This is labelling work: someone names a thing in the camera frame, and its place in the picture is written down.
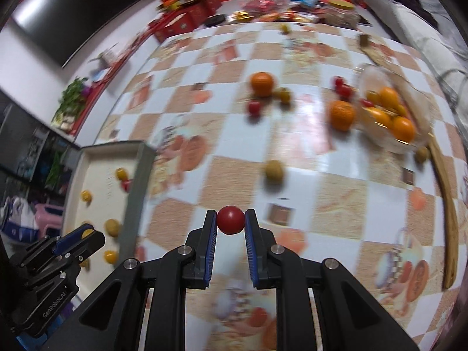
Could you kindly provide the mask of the brown longan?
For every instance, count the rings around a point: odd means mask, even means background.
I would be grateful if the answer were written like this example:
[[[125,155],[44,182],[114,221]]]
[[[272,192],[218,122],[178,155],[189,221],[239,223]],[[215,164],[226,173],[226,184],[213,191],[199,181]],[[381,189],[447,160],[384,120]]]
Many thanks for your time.
[[[264,166],[265,179],[271,184],[282,184],[285,170],[283,164],[278,160],[269,160]]]
[[[112,238],[117,238],[121,232],[121,224],[116,219],[107,219],[104,227],[107,235]]]
[[[419,147],[414,154],[415,162],[418,164],[423,164],[429,158],[430,158],[430,151],[427,147]]]

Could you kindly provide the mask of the red cherry tomato with stem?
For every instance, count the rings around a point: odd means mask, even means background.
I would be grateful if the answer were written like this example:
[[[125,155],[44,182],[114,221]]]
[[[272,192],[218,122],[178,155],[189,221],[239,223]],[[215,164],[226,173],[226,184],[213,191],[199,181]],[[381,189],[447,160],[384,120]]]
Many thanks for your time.
[[[124,192],[129,193],[130,190],[131,190],[131,186],[132,186],[132,180],[131,179],[126,179],[126,180],[121,181],[121,189]]]

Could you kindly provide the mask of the pink plastic stool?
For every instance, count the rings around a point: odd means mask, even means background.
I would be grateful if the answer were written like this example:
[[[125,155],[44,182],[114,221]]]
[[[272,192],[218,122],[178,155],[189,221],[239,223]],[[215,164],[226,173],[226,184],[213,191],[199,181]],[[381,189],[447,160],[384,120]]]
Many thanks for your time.
[[[63,206],[36,204],[34,219],[39,228],[39,236],[60,235],[63,225]]]

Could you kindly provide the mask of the red cherry tomato left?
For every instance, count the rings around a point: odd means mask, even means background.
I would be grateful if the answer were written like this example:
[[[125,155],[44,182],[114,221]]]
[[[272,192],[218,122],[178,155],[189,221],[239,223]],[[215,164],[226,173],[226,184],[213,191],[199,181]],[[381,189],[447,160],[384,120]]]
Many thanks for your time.
[[[234,205],[225,206],[216,215],[216,225],[226,235],[235,235],[244,230],[244,212]]]

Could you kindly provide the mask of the green potted plant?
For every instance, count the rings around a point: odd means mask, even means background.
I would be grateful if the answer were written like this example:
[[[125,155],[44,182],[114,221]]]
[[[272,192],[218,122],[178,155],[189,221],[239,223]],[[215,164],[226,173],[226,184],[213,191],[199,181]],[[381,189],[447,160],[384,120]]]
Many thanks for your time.
[[[84,91],[87,88],[88,78],[75,78],[62,92],[59,99],[59,108],[55,112],[51,126],[63,132],[70,132],[73,125],[84,110],[87,98]]]

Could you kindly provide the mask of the orange in bowl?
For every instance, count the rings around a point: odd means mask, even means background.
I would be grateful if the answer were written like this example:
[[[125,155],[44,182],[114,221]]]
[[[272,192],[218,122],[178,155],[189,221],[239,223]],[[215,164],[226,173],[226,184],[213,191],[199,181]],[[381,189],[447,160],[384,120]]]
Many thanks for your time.
[[[369,107],[367,108],[368,113],[370,113],[370,116],[373,117],[374,121],[387,128],[391,129],[392,125],[392,118],[389,114],[387,114],[385,111],[382,109],[376,108],[376,107]]]
[[[396,116],[391,125],[393,137],[405,143],[411,143],[416,136],[414,124],[406,117]]]
[[[379,105],[385,109],[397,109],[400,105],[400,97],[398,92],[389,87],[384,86],[382,87],[379,92]]]

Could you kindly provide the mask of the red tomato behind bowl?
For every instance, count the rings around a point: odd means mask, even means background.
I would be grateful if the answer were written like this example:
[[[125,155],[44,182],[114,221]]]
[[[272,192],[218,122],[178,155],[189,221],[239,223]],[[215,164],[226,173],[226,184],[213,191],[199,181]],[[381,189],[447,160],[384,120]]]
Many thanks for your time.
[[[341,76],[335,76],[333,78],[334,91],[338,94],[339,98],[344,101],[350,101],[354,93],[351,86],[346,84],[346,81]]]

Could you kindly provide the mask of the brown longan behind bowl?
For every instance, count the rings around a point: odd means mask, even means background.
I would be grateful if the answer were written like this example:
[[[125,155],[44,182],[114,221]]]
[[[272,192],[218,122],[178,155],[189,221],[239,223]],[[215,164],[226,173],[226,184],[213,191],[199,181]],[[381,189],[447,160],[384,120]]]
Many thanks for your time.
[[[427,147],[419,147],[414,154],[415,162],[418,164],[423,164],[429,158],[430,158],[430,151]]]

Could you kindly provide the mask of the glass fruit bowl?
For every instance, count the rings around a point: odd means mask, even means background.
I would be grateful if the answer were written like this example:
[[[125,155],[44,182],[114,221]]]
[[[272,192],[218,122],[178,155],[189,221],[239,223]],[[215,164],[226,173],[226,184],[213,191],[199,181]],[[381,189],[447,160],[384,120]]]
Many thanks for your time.
[[[426,94],[417,90],[403,76],[384,67],[363,63],[355,69],[353,80],[355,88],[354,106],[358,118],[358,127],[376,145],[393,153],[404,154],[416,151],[428,145],[431,134],[432,115]],[[382,108],[379,103],[379,90],[389,86],[395,89],[400,97],[397,109]],[[405,143],[393,137],[391,129],[377,124],[368,113],[367,108],[382,109],[392,118],[403,116],[411,120],[416,129],[416,136],[411,143]]]

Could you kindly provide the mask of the orange in bowl top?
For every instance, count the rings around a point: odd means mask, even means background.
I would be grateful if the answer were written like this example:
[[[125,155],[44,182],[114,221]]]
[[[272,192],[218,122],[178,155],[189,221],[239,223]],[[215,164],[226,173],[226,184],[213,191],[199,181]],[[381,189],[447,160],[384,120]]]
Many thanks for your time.
[[[382,87],[379,92],[379,105],[385,109],[397,109],[400,105],[400,97],[398,92],[389,87],[384,86]]]

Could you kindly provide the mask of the small yellow fruit far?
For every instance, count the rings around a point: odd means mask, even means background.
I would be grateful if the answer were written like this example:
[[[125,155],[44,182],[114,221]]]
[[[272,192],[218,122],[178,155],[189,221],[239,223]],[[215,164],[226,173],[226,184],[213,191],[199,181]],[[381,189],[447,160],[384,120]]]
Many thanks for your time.
[[[290,33],[290,27],[287,24],[282,24],[280,26],[280,30],[281,30],[282,34],[285,34],[285,35]]]

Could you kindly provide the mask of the black television screen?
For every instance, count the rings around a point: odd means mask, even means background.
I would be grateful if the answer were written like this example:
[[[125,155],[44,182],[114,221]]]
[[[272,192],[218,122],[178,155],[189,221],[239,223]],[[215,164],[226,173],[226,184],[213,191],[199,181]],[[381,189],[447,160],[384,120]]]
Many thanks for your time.
[[[50,59],[66,66],[101,28],[140,0],[24,0],[13,21]]]

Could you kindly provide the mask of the red gift boxes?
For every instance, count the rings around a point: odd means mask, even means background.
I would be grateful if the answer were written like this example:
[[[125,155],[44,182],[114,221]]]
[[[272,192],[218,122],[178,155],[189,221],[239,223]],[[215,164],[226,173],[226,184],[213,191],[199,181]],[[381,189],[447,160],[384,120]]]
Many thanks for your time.
[[[147,24],[150,33],[162,43],[168,37],[192,32],[214,16],[229,0],[163,0],[161,15]]]

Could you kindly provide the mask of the yellow lid jar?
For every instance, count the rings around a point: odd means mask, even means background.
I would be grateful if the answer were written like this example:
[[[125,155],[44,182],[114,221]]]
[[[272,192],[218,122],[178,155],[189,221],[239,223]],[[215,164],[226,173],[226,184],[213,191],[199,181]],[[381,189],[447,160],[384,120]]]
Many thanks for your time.
[[[357,29],[360,15],[351,2],[328,0],[324,8],[324,21],[328,25]]]

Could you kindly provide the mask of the grey sofa with blanket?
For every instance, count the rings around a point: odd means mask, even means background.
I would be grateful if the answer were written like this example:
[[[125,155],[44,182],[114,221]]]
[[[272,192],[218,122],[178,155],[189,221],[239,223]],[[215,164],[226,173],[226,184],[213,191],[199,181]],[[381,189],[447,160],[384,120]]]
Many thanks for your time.
[[[455,0],[363,0],[403,44],[423,56],[467,142],[467,19]]]

